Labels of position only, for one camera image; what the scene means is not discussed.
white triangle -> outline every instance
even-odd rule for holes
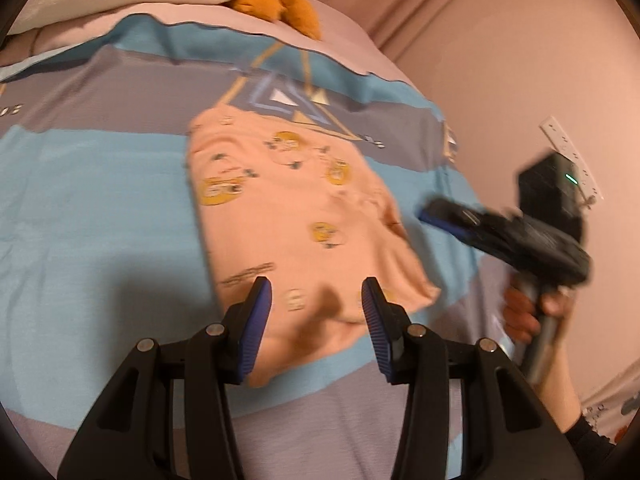
[[[273,93],[271,94],[271,97],[269,99],[271,101],[277,101],[277,102],[282,103],[284,105],[298,106],[298,104],[293,102],[288,95],[286,95],[281,90],[278,90],[277,88],[273,89]]]
[[[311,96],[311,100],[319,105],[329,105],[329,99],[326,97],[326,92],[324,88],[319,88],[316,92]]]

blue gripper pad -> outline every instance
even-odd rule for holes
[[[392,349],[394,342],[402,340],[402,330],[394,319],[391,306],[387,303],[376,278],[367,278],[362,282],[362,309],[369,327],[378,368],[387,382],[392,383],[396,378]]]
[[[264,276],[255,279],[242,309],[250,311],[238,345],[238,377],[241,381],[254,369],[264,327],[271,311],[271,282]]]

yellow triangle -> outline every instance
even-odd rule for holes
[[[319,105],[329,105],[329,99],[326,97],[326,92],[324,88],[319,88],[316,92],[311,96],[311,100]]]
[[[299,110],[296,110],[295,112],[293,112],[292,121],[295,123],[301,123],[301,124],[316,124]]]

socket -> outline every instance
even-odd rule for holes
[[[545,133],[556,151],[562,153],[571,160],[577,167],[577,177],[580,181],[580,192],[584,199],[584,205],[591,209],[591,206],[604,200],[604,196],[596,184],[593,173],[588,168],[585,160],[580,156],[569,135],[562,129],[558,120],[551,116],[540,123],[540,129]]]

blue stripe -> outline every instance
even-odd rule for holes
[[[183,136],[34,134],[18,126],[0,140],[0,398],[9,409],[77,428],[138,339],[187,338],[219,319],[185,148]],[[367,162],[395,195],[413,247],[443,288],[435,306],[413,315],[429,324],[466,294],[478,255],[415,213],[436,193],[476,199],[451,168],[417,173]],[[369,338],[361,338],[265,388],[230,389],[232,412],[316,392],[372,359]]]
[[[141,54],[153,54],[173,60],[199,60],[233,63],[247,68],[251,62],[269,48],[275,40],[269,36],[247,34],[229,28],[209,27],[199,23],[165,25],[148,14],[132,14],[122,19],[111,31],[100,38],[87,41],[39,65],[89,59],[100,47],[110,44],[115,48]],[[425,99],[407,83],[386,81],[376,75],[359,75],[337,61],[310,52],[312,83],[320,88],[338,92],[356,102],[387,102],[406,104],[415,108],[429,108],[438,120],[440,109]],[[261,65],[298,81],[304,81],[300,50],[284,46]]]

